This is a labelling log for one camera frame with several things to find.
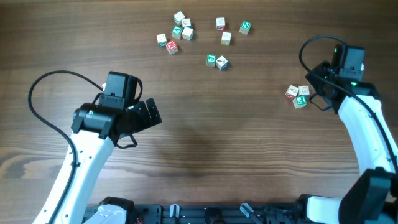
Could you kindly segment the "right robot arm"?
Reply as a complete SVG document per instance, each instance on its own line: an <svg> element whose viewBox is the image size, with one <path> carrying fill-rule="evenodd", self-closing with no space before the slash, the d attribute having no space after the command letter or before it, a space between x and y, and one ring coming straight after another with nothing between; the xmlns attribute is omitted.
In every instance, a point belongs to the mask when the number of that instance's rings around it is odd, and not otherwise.
<svg viewBox="0 0 398 224"><path fill-rule="evenodd" d="M331 62L305 78L345 125L360 176L341 199L303 195L307 223L397 223L397 145L383 117L376 87L362 81L364 49L338 44Z"/></svg>

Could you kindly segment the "blue sided wooden block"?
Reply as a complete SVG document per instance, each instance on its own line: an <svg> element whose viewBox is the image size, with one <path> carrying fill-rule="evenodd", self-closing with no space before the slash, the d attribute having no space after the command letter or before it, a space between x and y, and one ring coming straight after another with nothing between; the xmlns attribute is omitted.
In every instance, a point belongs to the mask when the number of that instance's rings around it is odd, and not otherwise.
<svg viewBox="0 0 398 224"><path fill-rule="evenodd" d="M309 97L310 96L309 86L299 86L298 87L298 96Z"/></svg>

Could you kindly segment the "green letter F block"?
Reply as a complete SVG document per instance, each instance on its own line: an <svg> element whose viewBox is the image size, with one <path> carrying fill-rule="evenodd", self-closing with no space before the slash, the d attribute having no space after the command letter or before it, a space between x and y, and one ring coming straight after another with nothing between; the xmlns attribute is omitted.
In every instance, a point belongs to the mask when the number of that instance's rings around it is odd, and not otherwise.
<svg viewBox="0 0 398 224"><path fill-rule="evenodd" d="M302 108L307 105L307 99L305 96L302 96L302 95L296 96L292 102L293 102L294 108Z"/></svg>

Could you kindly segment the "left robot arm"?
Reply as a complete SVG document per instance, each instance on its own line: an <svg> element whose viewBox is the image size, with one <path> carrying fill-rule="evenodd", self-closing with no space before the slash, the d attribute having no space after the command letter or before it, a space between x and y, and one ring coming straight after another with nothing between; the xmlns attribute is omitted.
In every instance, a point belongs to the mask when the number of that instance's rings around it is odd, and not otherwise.
<svg viewBox="0 0 398 224"><path fill-rule="evenodd" d="M162 122L154 99L141 101L142 81L109 72L91 103L75 110L72 134L45 120L28 102L32 114L58 132L69 148L50 194L35 223L81 223L101 169L121 138Z"/></svg>

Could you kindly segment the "hammer picture wooden block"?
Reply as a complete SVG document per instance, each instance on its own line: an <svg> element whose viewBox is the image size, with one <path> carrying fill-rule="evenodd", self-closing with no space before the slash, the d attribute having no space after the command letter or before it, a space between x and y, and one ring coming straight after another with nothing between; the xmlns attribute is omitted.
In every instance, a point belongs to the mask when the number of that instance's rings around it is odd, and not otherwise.
<svg viewBox="0 0 398 224"><path fill-rule="evenodd" d="M221 70L226 70L228 68L229 61L224 57L220 56L216 59L216 66Z"/></svg>

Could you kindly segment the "ice cream picture block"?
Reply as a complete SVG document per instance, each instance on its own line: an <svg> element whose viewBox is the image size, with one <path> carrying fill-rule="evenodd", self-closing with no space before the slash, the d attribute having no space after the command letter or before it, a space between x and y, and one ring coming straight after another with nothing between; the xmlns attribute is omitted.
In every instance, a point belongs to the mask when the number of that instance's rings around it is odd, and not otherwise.
<svg viewBox="0 0 398 224"><path fill-rule="evenodd" d="M290 85L287 91L285 92L285 97L293 100L298 95L298 92L299 92L298 87Z"/></svg>

